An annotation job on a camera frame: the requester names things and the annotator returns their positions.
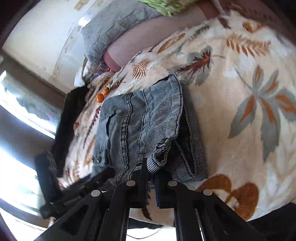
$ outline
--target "green cloth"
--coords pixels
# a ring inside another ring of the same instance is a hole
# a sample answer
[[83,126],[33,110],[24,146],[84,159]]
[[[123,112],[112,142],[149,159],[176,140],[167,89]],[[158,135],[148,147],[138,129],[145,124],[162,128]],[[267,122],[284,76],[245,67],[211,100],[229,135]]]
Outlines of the green cloth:
[[173,16],[197,0],[138,0],[156,8],[165,16]]

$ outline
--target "gray jeans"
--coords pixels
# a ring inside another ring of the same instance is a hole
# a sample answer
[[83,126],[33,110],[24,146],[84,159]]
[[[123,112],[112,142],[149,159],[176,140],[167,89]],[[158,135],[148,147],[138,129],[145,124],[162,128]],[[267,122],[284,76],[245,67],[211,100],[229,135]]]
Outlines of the gray jeans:
[[108,98],[102,105],[92,175],[110,166],[116,175],[109,181],[119,185],[141,169],[143,158],[150,174],[165,168],[179,182],[208,178],[188,86],[175,75],[143,91]]

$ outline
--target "beige blanket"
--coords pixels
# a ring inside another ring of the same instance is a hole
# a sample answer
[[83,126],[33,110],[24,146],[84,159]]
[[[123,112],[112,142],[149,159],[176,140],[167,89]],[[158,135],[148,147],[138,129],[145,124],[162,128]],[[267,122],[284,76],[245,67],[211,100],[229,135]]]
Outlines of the beige blanket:
[[[102,105],[97,93],[106,86],[107,98],[142,90],[177,73],[189,85],[210,177],[187,186],[213,190],[245,220],[282,207],[296,198],[295,53],[269,27],[233,11],[139,52],[119,72],[91,84],[61,184],[91,172]],[[153,191],[147,210],[131,210],[130,216],[173,225],[172,210],[158,210]]]

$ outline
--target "silver screw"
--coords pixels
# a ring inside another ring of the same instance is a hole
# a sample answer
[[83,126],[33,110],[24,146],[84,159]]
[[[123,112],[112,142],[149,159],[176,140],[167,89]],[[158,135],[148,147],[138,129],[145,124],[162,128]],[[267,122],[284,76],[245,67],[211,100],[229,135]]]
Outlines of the silver screw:
[[169,182],[168,182],[168,185],[169,185],[170,187],[175,187],[177,184],[178,184],[178,183],[177,183],[176,181],[169,181]]
[[129,181],[126,182],[126,185],[129,186],[129,187],[132,187],[132,186],[136,185],[136,182],[134,180],[129,180]]
[[100,196],[100,194],[101,194],[101,192],[100,192],[99,190],[93,190],[93,191],[91,192],[91,195],[92,195],[93,197]]
[[204,195],[206,195],[206,196],[211,196],[211,195],[213,194],[212,190],[210,190],[210,189],[205,189],[205,190],[203,191],[203,193],[204,193]]

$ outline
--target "black cable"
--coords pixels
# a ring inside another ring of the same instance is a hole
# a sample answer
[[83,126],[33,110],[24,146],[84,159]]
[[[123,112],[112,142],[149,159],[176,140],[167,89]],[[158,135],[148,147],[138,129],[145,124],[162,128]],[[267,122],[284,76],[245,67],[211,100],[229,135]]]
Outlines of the black cable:
[[131,237],[131,238],[134,238],[134,239],[145,239],[145,238],[151,237],[151,236],[154,235],[154,234],[157,234],[162,228],[163,228],[163,227],[161,227],[161,228],[160,228],[159,230],[157,230],[155,233],[153,233],[153,234],[151,234],[151,235],[149,235],[149,236],[147,236],[147,237],[144,237],[144,238],[135,238],[135,237],[130,236],[130,235],[128,235],[128,234],[127,234],[127,236],[129,236],[129,237]]

